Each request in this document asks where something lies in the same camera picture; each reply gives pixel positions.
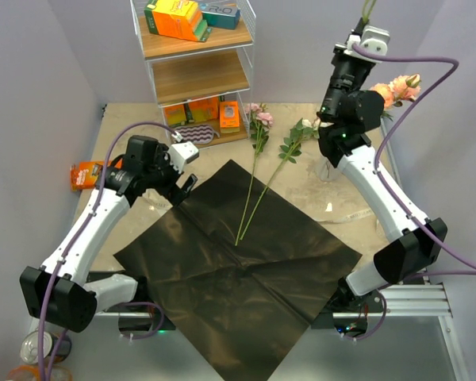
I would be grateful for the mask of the small pink rose stem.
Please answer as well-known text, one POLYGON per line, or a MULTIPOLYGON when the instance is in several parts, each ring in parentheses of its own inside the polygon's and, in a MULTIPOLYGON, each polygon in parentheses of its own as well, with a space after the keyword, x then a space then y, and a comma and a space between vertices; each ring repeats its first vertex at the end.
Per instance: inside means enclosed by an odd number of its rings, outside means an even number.
POLYGON ((235 246, 239 244, 240 234, 244 226, 244 220, 248 211, 248 204, 250 202, 251 190, 255 178, 255 171, 259 155, 264 151, 264 148, 269 140, 269 131, 273 125, 273 117, 267 111, 267 105, 264 103, 250 103, 246 106, 247 115, 249 116, 249 137, 254 149, 252 170, 250 181, 248 185, 248 192, 245 198, 244 209, 240 219, 239 228, 236 234, 235 246))

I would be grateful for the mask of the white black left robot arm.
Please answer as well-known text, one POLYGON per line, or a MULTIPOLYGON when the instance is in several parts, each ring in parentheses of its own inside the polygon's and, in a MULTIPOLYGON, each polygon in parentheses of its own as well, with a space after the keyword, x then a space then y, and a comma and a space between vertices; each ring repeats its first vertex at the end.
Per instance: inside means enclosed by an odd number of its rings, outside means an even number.
POLYGON ((149 189, 171 205, 188 197, 197 182, 191 175, 179 187, 184 167, 199 156, 189 141, 167 146, 144 136, 129 138, 125 154, 101 170, 90 200, 57 249, 38 267, 27 267, 20 285, 29 314, 75 333, 95 314, 123 304, 140 311, 148 292, 121 273, 90 282, 90 268, 114 226, 149 189))

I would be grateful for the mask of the orange sponge box top shelf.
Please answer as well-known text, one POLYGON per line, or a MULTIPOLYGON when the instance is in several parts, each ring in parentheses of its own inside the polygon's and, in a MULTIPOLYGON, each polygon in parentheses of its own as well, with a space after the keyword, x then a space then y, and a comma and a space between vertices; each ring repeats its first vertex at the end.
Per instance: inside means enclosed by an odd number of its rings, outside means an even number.
POLYGON ((206 42, 213 30, 195 1, 148 1, 144 16, 149 32, 159 36, 206 42))

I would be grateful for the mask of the large pink rose stem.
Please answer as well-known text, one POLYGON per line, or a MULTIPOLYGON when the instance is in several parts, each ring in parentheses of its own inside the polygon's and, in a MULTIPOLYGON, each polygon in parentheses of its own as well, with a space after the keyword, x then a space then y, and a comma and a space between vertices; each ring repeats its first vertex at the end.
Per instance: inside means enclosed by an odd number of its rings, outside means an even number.
POLYGON ((370 16, 375 7, 377 0, 365 0, 362 7, 361 20, 363 24, 368 24, 370 21, 370 16))

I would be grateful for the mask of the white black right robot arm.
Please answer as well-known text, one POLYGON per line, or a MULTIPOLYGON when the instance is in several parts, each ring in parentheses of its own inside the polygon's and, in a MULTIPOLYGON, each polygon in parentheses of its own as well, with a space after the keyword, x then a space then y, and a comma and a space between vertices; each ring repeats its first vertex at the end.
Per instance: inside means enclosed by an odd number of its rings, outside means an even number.
POLYGON ((321 154, 349 179, 383 227, 388 245, 373 260, 340 279, 335 297, 343 310, 356 311, 366 295, 414 275, 433 264, 447 226, 414 205, 382 166, 366 135, 381 124, 383 97, 363 90, 371 69, 388 50, 390 34, 364 18, 343 44, 336 44, 334 71, 317 116, 321 154))

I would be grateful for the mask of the black wrapping paper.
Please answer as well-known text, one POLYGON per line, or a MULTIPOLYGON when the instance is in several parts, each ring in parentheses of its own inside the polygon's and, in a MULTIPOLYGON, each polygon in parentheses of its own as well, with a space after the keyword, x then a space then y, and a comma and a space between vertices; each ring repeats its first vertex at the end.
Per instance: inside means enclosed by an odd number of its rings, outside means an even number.
POLYGON ((116 260, 226 380, 266 380, 360 254, 229 161, 116 260))

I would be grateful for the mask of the teal box top shelf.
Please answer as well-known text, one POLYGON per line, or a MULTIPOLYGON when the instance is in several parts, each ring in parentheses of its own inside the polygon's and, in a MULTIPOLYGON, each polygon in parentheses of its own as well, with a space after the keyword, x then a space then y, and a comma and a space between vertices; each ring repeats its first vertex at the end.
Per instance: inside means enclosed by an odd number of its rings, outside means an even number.
POLYGON ((240 9, 234 5, 200 2, 203 19, 208 26, 234 30, 240 21, 240 9))

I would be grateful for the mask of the orange sponge pack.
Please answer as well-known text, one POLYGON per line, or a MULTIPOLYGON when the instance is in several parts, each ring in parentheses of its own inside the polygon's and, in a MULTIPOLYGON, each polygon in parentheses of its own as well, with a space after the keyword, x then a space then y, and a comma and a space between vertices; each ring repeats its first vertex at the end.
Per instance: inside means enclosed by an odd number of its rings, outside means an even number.
POLYGON ((219 117, 218 97, 204 98, 186 103, 186 116, 189 123, 203 122, 219 117))
POLYGON ((219 127, 221 133, 237 133, 240 131, 240 111, 237 101, 220 102, 219 127))
POLYGON ((163 109, 163 112, 170 127, 179 127, 187 123, 185 106, 183 104, 167 106, 163 109))

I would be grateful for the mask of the orange sponge pack right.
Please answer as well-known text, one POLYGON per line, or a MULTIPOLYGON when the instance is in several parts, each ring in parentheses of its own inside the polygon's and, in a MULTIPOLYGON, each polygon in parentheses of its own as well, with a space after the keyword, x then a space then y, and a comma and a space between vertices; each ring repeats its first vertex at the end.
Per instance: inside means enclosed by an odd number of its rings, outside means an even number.
POLYGON ((237 133, 240 131, 240 111, 237 101, 220 102, 219 127, 221 133, 237 133))

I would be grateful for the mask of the orange razor package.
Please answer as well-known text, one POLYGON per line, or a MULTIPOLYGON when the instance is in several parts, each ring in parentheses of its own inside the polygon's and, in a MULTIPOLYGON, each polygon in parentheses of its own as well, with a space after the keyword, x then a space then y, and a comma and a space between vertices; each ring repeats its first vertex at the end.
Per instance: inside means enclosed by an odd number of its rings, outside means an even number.
POLYGON ((73 164, 70 169, 72 191, 82 191, 94 187, 104 162, 101 160, 73 164))

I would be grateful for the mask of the metal tin can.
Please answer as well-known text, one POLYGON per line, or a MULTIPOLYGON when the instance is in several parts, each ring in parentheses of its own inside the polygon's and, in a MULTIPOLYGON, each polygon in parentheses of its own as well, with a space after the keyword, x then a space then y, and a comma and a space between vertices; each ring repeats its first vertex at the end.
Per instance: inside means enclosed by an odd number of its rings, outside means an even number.
MULTIPOLYGON (((38 364, 38 333, 33 331, 25 337, 20 348, 20 358, 25 364, 38 364)), ((54 358, 55 363, 65 361, 71 353, 72 342, 67 336, 61 337, 58 333, 44 332, 44 359, 54 358)))

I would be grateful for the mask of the orange sponge pack middle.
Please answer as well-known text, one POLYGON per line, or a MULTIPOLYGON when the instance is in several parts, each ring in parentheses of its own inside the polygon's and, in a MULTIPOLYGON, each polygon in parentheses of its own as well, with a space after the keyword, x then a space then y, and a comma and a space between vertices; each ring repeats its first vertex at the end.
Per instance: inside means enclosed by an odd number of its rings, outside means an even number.
POLYGON ((218 97, 204 98, 186 103, 186 116, 189 123, 203 122, 219 117, 218 97))

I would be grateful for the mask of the white rose stem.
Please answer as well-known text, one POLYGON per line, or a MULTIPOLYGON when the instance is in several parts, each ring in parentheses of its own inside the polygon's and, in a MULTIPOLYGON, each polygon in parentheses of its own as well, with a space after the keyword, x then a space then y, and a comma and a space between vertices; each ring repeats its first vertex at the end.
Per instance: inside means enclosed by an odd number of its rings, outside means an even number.
POLYGON ((244 239, 249 226, 256 214, 257 209, 266 193, 270 190, 271 185, 278 177, 280 171, 286 166, 287 163, 296 164, 296 158, 302 154, 301 147, 304 142, 308 140, 315 140, 319 137, 318 126, 314 125, 308 119, 301 118, 289 131, 287 137, 283 138, 282 144, 279 146, 278 158, 280 159, 277 167, 272 172, 271 176, 267 180, 261 190, 254 207, 251 210, 248 220, 244 220, 244 226, 242 233, 240 234, 239 243, 244 239))

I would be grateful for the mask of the aluminium rail frame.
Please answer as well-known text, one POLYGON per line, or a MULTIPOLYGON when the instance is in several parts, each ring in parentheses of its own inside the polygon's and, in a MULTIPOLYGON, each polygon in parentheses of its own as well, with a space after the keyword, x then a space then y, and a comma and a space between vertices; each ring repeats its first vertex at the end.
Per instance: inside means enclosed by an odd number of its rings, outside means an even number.
MULTIPOLYGON (((270 103, 274 117, 272 140, 300 117, 315 118, 315 103, 270 103)), ((94 146, 92 160, 106 153, 111 140, 125 126, 138 121, 160 121, 155 103, 108 103, 94 146)), ((214 145, 201 150, 195 162, 200 182, 212 175, 227 159, 251 164, 246 140, 214 145)), ((316 220, 335 220, 362 213, 363 198, 345 179, 321 182, 314 161, 314 144, 307 148, 302 163, 308 170, 296 174, 285 169, 273 190, 316 220)), ((141 198, 118 224, 96 258, 92 271, 121 269, 112 257, 132 242, 168 206, 157 195, 141 198)), ((336 225, 323 225, 344 243, 363 254, 358 267, 372 259, 372 249, 386 243, 378 222, 369 215, 336 225)), ((470 380, 455 333, 451 307, 442 285, 422 280, 386 289, 387 315, 382 327, 370 338, 353 344, 338 338, 330 329, 308 329, 269 380, 470 380)), ((179 332, 159 333, 152 338, 128 342, 117 333, 118 314, 101 314, 83 333, 69 333, 74 347, 62 367, 73 380, 223 380, 179 332)))

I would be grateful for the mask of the peach rose stem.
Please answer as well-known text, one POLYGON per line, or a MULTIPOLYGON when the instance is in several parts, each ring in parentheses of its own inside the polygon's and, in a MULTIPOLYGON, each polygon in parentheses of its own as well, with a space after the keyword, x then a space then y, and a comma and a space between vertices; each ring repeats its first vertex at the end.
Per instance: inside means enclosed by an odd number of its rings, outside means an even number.
POLYGON ((391 110, 415 102, 421 92, 419 74, 400 75, 389 83, 377 83, 370 90, 380 94, 384 100, 382 118, 393 120, 391 110))

